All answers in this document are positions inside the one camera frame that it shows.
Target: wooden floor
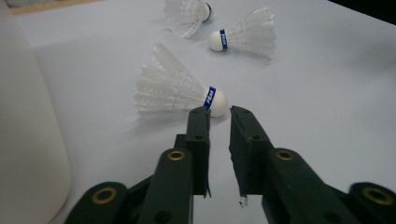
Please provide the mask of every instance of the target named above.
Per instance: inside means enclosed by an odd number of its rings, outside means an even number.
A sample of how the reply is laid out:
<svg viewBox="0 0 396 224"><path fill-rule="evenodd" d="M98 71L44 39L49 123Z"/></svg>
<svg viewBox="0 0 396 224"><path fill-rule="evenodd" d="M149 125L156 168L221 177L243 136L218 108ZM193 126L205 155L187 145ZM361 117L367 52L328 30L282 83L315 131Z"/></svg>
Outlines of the wooden floor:
<svg viewBox="0 0 396 224"><path fill-rule="evenodd" d="M10 9L11 13L14 15L21 15L27 13L34 13L39 11L51 10L60 7L70 7L78 4L85 4L91 2L99 2L103 0L63 0L58 2L49 2L43 4L36 4L26 7L13 7Z"/></svg>

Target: white table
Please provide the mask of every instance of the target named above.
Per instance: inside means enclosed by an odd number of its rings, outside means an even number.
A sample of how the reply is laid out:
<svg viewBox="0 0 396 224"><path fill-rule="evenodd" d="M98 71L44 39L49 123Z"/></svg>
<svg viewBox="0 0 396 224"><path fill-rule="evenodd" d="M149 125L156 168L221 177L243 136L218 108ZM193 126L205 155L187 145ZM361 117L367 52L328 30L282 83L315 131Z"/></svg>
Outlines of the white table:
<svg viewBox="0 0 396 224"><path fill-rule="evenodd" d="M185 133L187 112L141 116L135 82L161 41L230 105L251 110L276 147L299 152L342 191L370 181L396 191L396 27L331 2L269 0L276 54L209 49L211 32L261 1L210 1L213 21L190 39L172 34L163 1L105 1L19 16L43 70L72 166L61 223L81 195L105 181L127 187L153 174ZM261 197L240 208L228 150L230 114L211 120L213 198L194 199L194 223L265 223Z"/></svg>

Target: white shuttlecock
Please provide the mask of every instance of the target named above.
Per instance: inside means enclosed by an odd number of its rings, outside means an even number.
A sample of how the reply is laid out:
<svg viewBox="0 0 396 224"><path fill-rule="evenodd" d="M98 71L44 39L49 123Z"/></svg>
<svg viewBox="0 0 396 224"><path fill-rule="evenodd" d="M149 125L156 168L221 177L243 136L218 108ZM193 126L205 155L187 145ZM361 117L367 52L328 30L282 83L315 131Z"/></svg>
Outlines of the white shuttlecock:
<svg viewBox="0 0 396 224"><path fill-rule="evenodd" d="M172 32L181 37L195 34L213 15L212 7L201 0L165 0L163 12Z"/></svg>
<svg viewBox="0 0 396 224"><path fill-rule="evenodd" d="M210 109L210 115L222 115L228 107L223 91L206 87L162 44L154 46L149 62L142 66L142 78L136 82L134 96L140 111Z"/></svg>
<svg viewBox="0 0 396 224"><path fill-rule="evenodd" d="M268 5L261 5L229 29L213 32L210 48L224 51L228 48L271 55L276 47L274 13Z"/></svg>

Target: blue band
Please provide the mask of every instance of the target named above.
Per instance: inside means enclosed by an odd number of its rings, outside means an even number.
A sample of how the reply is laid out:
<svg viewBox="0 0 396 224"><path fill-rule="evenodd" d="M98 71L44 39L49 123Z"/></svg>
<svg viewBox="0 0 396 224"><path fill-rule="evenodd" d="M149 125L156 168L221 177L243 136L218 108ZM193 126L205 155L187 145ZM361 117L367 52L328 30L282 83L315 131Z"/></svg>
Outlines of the blue band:
<svg viewBox="0 0 396 224"><path fill-rule="evenodd" d="M209 87L209 91L207 92L207 96L205 99L204 107L206 110L210 109L210 106L212 106L213 100L215 99L216 95L216 88Z"/></svg>
<svg viewBox="0 0 396 224"><path fill-rule="evenodd" d="M220 38L221 38L221 44L223 45L223 50L226 50L228 46L227 46L227 37L225 36L224 30L220 30Z"/></svg>

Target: white container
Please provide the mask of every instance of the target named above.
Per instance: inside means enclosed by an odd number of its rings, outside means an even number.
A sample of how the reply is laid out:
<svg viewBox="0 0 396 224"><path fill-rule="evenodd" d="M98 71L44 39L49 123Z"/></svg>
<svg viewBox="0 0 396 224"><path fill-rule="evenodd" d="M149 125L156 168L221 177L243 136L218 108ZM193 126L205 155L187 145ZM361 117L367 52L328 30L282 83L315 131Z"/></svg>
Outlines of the white container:
<svg viewBox="0 0 396 224"><path fill-rule="evenodd" d="M0 1L0 223L48 223L70 166L35 55Z"/></svg>

